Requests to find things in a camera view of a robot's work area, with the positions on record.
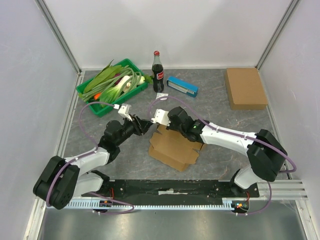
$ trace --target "green plastic tray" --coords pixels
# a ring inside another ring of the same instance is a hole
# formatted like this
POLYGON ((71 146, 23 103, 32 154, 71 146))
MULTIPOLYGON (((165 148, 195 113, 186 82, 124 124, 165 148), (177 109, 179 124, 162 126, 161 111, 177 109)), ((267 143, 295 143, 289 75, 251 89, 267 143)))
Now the green plastic tray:
MULTIPOLYGON (((122 67, 128 65, 130 68, 132 68, 133 71, 140 72, 142 75, 144 75, 143 72, 139 68, 137 68, 137 66, 134 65, 134 63, 132 61, 130 61, 128 58, 118 62, 115 65, 121 65, 122 67)), ((77 86, 76 87, 77 92, 80 94, 83 94, 85 87, 92 81, 92 79, 94 79, 94 78, 91 78, 88 81, 77 86)), ((123 104, 125 101, 127 101, 128 99, 137 95, 141 91, 145 90, 147 87, 148 87, 148 83, 145 82, 145 83, 139 85, 138 87, 136 87, 135 89, 132 89, 130 92, 127 92, 126 94, 122 95, 117 100, 115 100, 112 104, 119 104, 119 105, 123 104)), ((101 107, 100 104, 90 105, 89 108, 98 117, 102 117, 102 116, 106 115, 107 113, 111 112, 112 109, 114 109, 112 106, 101 107)))

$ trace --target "white wall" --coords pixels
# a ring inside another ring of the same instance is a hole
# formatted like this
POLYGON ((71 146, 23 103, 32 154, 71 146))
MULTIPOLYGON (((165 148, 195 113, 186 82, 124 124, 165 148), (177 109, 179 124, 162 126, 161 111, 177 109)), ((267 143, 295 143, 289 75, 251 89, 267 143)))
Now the white wall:
POLYGON ((260 71, 280 139, 320 223, 320 2, 303 0, 260 71))
POLYGON ((77 75, 34 0, 0 2, 0 239, 23 238, 77 75))
POLYGON ((45 0, 82 68, 254 66, 290 0, 45 0))

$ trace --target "speckled gray surface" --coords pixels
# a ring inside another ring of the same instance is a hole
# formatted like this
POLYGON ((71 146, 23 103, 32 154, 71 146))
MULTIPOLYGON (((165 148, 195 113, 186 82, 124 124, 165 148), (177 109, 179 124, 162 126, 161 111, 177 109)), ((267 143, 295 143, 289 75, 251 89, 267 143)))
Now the speckled gray surface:
MULTIPOLYGON (((193 107, 204 119, 211 122, 245 132, 258 132, 260 129, 272 131, 267 110, 231 110, 224 80, 224 69, 179 69, 165 70, 165 79, 175 76, 199 87, 196 98, 187 96, 175 89, 165 86, 164 93, 175 96, 193 107)), ((97 71, 87 71, 84 80, 95 76, 97 71)), ((150 85, 146 90, 134 96, 126 103, 132 105, 131 113, 140 118, 147 118, 147 108, 156 98, 150 85)), ((79 99, 75 117, 68 137, 65 157, 78 155, 92 149, 92 142, 84 137, 78 126, 78 115, 84 102, 79 99)), ((178 106, 172 99, 162 101, 153 108, 169 111, 178 106)), ((95 116, 90 109, 84 111, 82 121, 86 131, 98 142, 103 135, 105 126, 110 120, 121 117, 116 110, 103 117, 95 116)), ((133 135, 120 146, 120 154, 112 163, 97 169, 112 179, 220 179, 229 180, 236 170, 249 164, 247 157, 216 145, 208 145, 196 161, 184 172, 179 172, 148 155, 149 139, 156 126, 152 126, 144 136, 133 135)))

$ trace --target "cardboard box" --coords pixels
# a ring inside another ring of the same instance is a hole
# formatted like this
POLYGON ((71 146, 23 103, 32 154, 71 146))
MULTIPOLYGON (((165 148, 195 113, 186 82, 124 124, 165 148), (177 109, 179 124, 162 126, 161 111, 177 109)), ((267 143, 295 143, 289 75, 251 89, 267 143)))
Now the cardboard box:
POLYGON ((256 68, 227 68, 225 86, 232 110, 263 110, 268 105, 256 68))
POLYGON ((204 144, 191 142, 173 130, 160 125, 150 139, 149 155, 179 171, 184 171, 190 164, 195 164, 204 144))

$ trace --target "bottle label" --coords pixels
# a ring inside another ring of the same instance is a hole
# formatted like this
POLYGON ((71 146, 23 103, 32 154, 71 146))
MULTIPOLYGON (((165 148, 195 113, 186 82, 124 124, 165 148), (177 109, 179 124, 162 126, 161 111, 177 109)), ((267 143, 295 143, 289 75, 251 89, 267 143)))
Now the bottle label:
POLYGON ((158 79, 158 80, 163 79, 164 76, 165 76, 164 71, 162 71, 162 72, 156 74, 156 79, 158 79))

